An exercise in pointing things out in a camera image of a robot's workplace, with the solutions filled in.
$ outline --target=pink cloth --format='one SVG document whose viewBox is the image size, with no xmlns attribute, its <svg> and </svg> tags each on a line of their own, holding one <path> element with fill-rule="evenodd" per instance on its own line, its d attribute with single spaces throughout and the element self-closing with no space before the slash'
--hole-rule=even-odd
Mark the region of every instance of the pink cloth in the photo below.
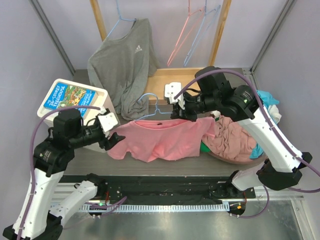
<svg viewBox="0 0 320 240">
<path fill-rule="evenodd" d="M 123 159 L 130 152 L 135 159 L 151 162 L 157 158 L 178 160 L 200 154 L 202 136 L 215 137 L 215 120 L 212 117 L 196 122 L 174 120 L 139 120 L 117 127 L 114 132 L 125 136 L 107 153 L 113 159 Z"/>
<path fill-rule="evenodd" d="M 231 118 L 222 116 L 215 122 L 215 137 L 204 135 L 203 143 L 216 155 L 231 162 L 249 162 L 255 139 Z"/>
</svg>

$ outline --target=gray long sleeve shirt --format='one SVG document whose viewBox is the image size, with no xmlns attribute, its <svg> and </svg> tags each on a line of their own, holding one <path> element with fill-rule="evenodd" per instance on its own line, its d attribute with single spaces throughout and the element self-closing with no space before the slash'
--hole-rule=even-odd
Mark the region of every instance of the gray long sleeve shirt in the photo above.
<svg viewBox="0 0 320 240">
<path fill-rule="evenodd" d="M 125 37 L 103 41 L 88 61 L 88 75 L 91 85 L 107 90 L 118 114 L 135 120 L 149 113 L 148 98 L 137 100 L 158 65 L 149 20 L 137 19 Z"/>
</svg>

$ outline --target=wall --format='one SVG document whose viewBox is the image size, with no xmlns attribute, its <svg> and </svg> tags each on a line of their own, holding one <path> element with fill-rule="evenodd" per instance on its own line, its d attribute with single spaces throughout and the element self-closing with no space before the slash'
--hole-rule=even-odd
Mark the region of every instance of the wall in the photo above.
<svg viewBox="0 0 320 240">
<path fill-rule="evenodd" d="M 162 68 L 176 44 L 188 14 L 187 0 L 118 0 L 122 15 L 126 18 L 149 18 L 152 26 L 154 48 Z M 262 44 L 270 32 L 286 0 L 233 0 L 217 53 L 219 67 L 251 67 Z M 52 27 L 61 41 L 75 69 L 86 69 L 89 57 L 101 44 L 97 24 L 89 0 L 39 0 Z M 205 0 L 191 0 L 194 11 Z M 222 0 L 208 0 L 208 9 Z M 117 21 L 115 0 L 99 0 L 107 32 Z M 204 27 L 212 17 L 209 15 Z M 196 21 L 190 18 L 187 29 Z M 208 64 L 216 24 L 212 25 L 187 67 L 204 67 Z M 117 39 L 130 29 L 131 22 L 122 22 L 110 36 Z M 196 31 L 185 41 L 172 68 L 181 68 L 190 49 Z"/>
<path fill-rule="evenodd" d="M 296 1 L 279 33 L 256 70 L 262 90 L 280 100 L 280 127 L 301 151 L 313 155 L 312 165 L 320 170 L 320 1 Z M 317 189 L 320 179 L 302 170 L 302 189 Z M 305 194 L 312 224 L 319 231 L 320 194 Z"/>
<path fill-rule="evenodd" d="M 13 224 L 30 179 L 37 109 L 57 78 L 71 74 L 27 0 L 0 1 L 0 232 Z M 42 125 L 37 141 L 48 134 Z"/>
</svg>

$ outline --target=wooden frame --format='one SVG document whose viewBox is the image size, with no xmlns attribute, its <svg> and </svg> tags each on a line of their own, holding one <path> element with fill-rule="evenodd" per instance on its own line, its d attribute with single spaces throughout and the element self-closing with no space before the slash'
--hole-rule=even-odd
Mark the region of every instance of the wooden frame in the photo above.
<svg viewBox="0 0 320 240">
<path fill-rule="evenodd" d="M 229 8 L 232 0 L 223 0 L 223 4 L 221 7 L 221 12 L 218 19 L 218 25 L 216 28 L 216 32 L 214 35 L 211 54 L 209 57 L 208 66 L 213 66 L 216 55 L 218 52 L 218 47 L 220 44 L 220 40 L 224 31 L 224 27 L 226 24 Z M 98 4 L 98 0 L 90 0 L 92 11 L 95 17 L 95 21 L 101 36 L 101 40 L 103 41 L 107 37 L 107 30 L 105 27 L 105 23 L 101 14 L 101 10 Z M 202 67 L 186 67 L 186 68 L 160 68 L 156 71 L 154 76 L 148 78 L 147 85 L 145 87 L 145 93 L 154 93 L 159 97 L 159 104 L 167 104 L 164 100 L 164 87 L 165 84 L 169 84 L 171 82 L 181 82 L 182 86 L 185 86 L 195 77 L 195 73 L 202 69 Z M 199 89 L 197 84 L 192 85 L 192 88 Z M 155 98 L 151 96 L 150 103 L 153 104 L 155 102 Z"/>
</svg>

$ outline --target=book cover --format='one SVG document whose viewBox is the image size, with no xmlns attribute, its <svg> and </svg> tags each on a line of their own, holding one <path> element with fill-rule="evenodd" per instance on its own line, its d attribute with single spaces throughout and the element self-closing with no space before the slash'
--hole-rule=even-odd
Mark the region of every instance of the book cover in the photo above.
<svg viewBox="0 0 320 240">
<path fill-rule="evenodd" d="M 90 89 L 58 82 L 43 106 L 48 109 L 60 109 L 77 105 L 89 106 L 96 95 L 96 92 Z M 84 118 L 87 109 L 78 108 L 78 110 Z"/>
</svg>

